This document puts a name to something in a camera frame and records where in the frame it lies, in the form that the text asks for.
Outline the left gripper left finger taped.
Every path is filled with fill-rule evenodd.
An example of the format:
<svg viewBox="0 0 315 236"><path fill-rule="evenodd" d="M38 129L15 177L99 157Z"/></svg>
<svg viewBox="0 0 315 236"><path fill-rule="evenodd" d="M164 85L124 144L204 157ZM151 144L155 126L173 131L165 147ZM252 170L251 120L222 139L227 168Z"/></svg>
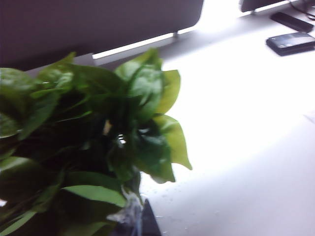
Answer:
<svg viewBox="0 0 315 236"><path fill-rule="evenodd" d="M141 236L142 235L142 202L136 194L128 194L126 206L115 214L108 216L116 226L110 236Z"/></svg>

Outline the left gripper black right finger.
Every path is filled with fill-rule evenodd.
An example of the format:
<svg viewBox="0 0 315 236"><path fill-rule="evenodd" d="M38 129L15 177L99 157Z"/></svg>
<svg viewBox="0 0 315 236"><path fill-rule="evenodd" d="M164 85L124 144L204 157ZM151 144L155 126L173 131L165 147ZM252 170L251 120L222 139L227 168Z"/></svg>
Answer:
<svg viewBox="0 0 315 236"><path fill-rule="evenodd" d="M148 199L145 200L142 212L142 236L161 236L156 217Z"/></svg>

